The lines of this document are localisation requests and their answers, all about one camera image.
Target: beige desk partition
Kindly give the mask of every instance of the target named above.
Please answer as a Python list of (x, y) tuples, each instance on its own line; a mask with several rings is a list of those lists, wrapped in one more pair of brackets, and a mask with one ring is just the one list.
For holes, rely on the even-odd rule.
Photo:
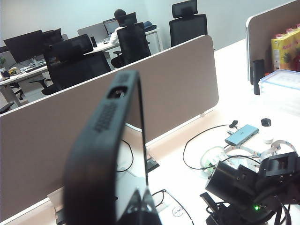
[(264, 59), (266, 71), (272, 70), (271, 38), (300, 23), (300, 0), (262, 12), (246, 23), (247, 71), (250, 79), (252, 61)]
[(201, 36), (3, 114), (1, 221), (62, 186), (68, 151), (123, 69), (140, 72), (147, 142), (218, 102), (212, 39)]

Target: chair headrest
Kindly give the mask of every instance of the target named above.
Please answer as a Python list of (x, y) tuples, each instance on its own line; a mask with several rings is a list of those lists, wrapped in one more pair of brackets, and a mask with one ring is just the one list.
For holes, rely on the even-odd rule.
[(51, 47), (52, 54), (61, 62), (75, 60), (92, 51), (93, 46), (87, 34), (56, 43)]
[(192, 16), (198, 13), (197, 0), (189, 0), (172, 5), (173, 18)]
[(120, 27), (133, 26), (134, 24), (137, 23), (135, 12), (127, 14), (127, 15), (120, 16), (118, 18), (118, 21), (119, 21), (119, 26)]
[(60, 28), (56, 30), (49, 30), (46, 32), (43, 32), (43, 38), (44, 38), (44, 45), (50, 46), (55, 43), (63, 41), (63, 38), (60, 33)]

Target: laptop screen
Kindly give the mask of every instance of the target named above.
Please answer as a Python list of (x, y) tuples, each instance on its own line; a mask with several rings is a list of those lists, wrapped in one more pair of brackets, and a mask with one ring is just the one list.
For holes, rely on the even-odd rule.
[(114, 30), (119, 27), (119, 23), (115, 18), (110, 20), (105, 20), (103, 21), (103, 24), (105, 26), (108, 35), (114, 33)]

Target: computer monitor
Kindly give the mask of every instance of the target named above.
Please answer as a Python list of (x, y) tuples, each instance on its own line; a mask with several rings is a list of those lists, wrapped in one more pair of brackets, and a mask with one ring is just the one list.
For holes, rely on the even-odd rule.
[(103, 24), (108, 35), (114, 33), (115, 29), (119, 27), (119, 23), (115, 18), (105, 20), (103, 21)]
[(138, 72), (119, 72), (74, 143), (64, 175), (67, 224), (115, 224), (134, 193), (144, 195), (148, 179), (141, 97)]
[(6, 39), (4, 43), (17, 63), (36, 58), (44, 51), (41, 30)]

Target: black cylinder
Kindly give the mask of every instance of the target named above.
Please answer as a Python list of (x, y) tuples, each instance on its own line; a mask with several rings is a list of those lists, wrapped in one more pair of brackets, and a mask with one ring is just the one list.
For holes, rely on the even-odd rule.
[(253, 85), (254, 94), (260, 95), (258, 82), (264, 77), (264, 61), (255, 60), (252, 62), (253, 67)]

